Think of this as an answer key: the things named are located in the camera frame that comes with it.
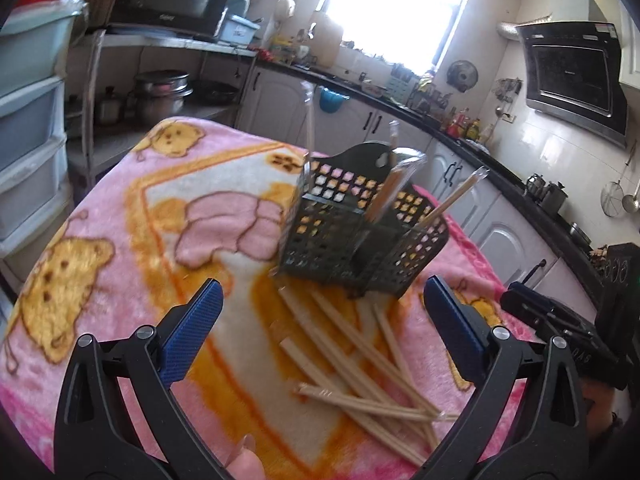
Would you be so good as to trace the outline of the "right hand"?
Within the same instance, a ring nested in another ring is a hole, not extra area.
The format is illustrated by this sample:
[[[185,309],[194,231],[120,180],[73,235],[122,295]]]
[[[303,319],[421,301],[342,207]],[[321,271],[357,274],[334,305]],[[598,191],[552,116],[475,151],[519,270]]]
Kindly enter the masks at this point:
[[[580,380],[582,398],[586,404],[587,431],[590,441],[612,434],[620,419],[613,411],[616,390],[604,382],[585,377]]]

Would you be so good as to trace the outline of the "left hand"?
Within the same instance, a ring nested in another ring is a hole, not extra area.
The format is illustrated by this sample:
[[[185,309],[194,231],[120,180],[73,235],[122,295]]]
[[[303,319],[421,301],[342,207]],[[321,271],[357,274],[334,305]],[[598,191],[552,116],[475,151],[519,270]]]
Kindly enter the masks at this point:
[[[251,434],[239,440],[224,464],[235,480],[265,480],[266,474],[262,461],[256,454],[256,442]]]

